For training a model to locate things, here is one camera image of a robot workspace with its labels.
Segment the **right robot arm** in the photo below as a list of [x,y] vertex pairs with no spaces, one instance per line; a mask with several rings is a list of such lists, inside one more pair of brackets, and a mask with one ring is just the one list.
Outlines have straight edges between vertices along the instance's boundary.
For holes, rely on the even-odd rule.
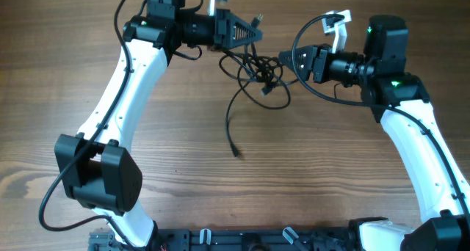
[[369,19],[362,54],[347,52],[348,11],[318,17],[332,45],[299,46],[279,53],[281,63],[308,90],[337,81],[361,89],[360,107],[371,109],[394,143],[413,185],[422,223],[397,225],[384,217],[353,219],[349,250],[467,250],[469,183],[458,168],[433,113],[422,80],[405,71],[408,28],[393,15]]

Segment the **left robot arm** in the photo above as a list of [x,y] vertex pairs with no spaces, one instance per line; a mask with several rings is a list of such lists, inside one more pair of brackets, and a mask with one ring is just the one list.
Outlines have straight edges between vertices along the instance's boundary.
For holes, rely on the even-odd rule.
[[106,220],[125,250],[165,248],[140,204],[142,173],[130,151],[142,111],[170,60],[182,45],[229,52],[262,38],[254,23],[229,10],[211,5],[202,15],[185,1],[144,0],[117,29],[120,59],[104,94],[77,133],[61,135],[54,148],[56,184],[96,219]]

